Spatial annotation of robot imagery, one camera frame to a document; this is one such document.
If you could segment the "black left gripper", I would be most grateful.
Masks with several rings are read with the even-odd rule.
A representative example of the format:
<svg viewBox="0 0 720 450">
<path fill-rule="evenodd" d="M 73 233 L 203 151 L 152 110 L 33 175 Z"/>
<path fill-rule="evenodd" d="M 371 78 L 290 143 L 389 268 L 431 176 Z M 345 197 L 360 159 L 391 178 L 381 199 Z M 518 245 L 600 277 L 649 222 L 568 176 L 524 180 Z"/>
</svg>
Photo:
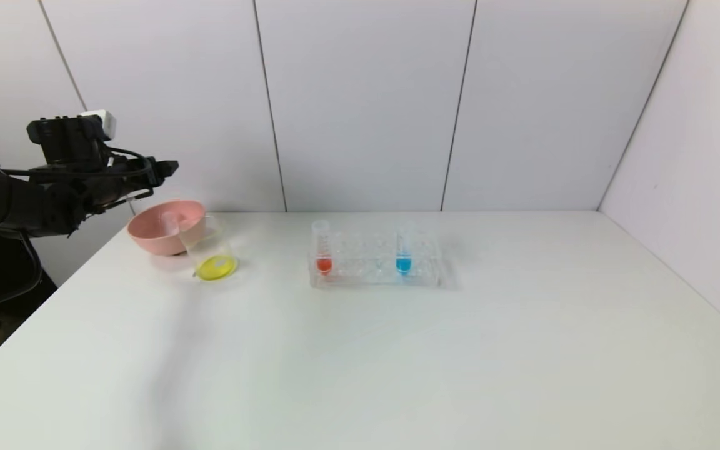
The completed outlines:
<svg viewBox="0 0 720 450">
<path fill-rule="evenodd" d="M 156 188 L 163 184 L 163 179 L 173 176 L 178 170 L 176 160 L 155 161 L 149 157 L 149 164 L 139 157 L 118 156 L 114 160 L 114 171 L 125 173 L 142 171 L 137 176 L 125 176 L 124 182 L 130 188 Z"/>
</svg>

